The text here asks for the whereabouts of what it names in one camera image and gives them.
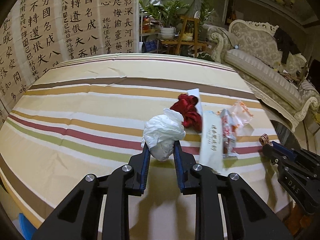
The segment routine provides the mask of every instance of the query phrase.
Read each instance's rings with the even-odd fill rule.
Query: black clothing
[[[282,51],[281,63],[287,64],[289,52],[291,52],[292,55],[300,53],[297,45],[294,44],[289,34],[281,28],[276,30],[276,33],[273,37],[276,39],[278,50]]]

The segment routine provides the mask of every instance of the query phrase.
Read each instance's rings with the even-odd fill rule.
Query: metal screw head
[[[236,174],[236,173],[231,173],[231,174],[230,174],[230,179],[238,180],[238,179],[239,179],[239,175]]]
[[[87,176],[85,176],[85,180],[86,181],[93,181],[94,180],[94,175],[93,174],[89,174],[89,175],[87,175]]]
[[[200,171],[202,170],[202,166],[200,164],[195,164],[192,166],[192,168],[195,170],[195,171]]]
[[[122,166],[122,170],[125,172],[131,171],[132,167],[130,165],[124,165]]]

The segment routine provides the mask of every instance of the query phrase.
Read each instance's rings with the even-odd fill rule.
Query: sofa
[[[307,80],[296,87],[277,72],[287,72],[296,78],[296,73],[302,72],[307,62],[301,54],[289,53],[287,64],[281,64],[282,52],[278,51],[273,37],[277,28],[269,23],[243,20],[233,21],[228,32],[216,26],[205,26],[209,41],[217,43],[211,58],[233,67],[258,99],[290,121],[294,132],[309,109],[318,111],[320,95]],[[237,49],[230,42],[234,35]]]

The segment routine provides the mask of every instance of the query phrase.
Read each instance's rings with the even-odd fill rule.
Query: table
[[[260,135],[278,139],[259,101],[232,68],[180,56],[102,55],[49,70],[0,130],[1,179],[39,227],[86,174],[110,174],[140,153],[145,121],[193,88],[200,89],[204,111],[221,110],[238,99],[247,105],[254,118],[238,133],[240,156],[224,165],[280,217],[288,214],[290,198],[259,153]],[[201,138],[193,130],[186,133],[183,150],[198,160]],[[129,197],[129,216],[131,239],[194,239],[195,197],[180,194],[172,156],[164,163],[151,159],[147,190],[142,197]]]

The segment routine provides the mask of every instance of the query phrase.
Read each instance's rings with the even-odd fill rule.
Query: white flower pot
[[[169,27],[169,28],[160,28],[161,38],[163,40],[173,40],[174,38],[174,32],[176,28]]]

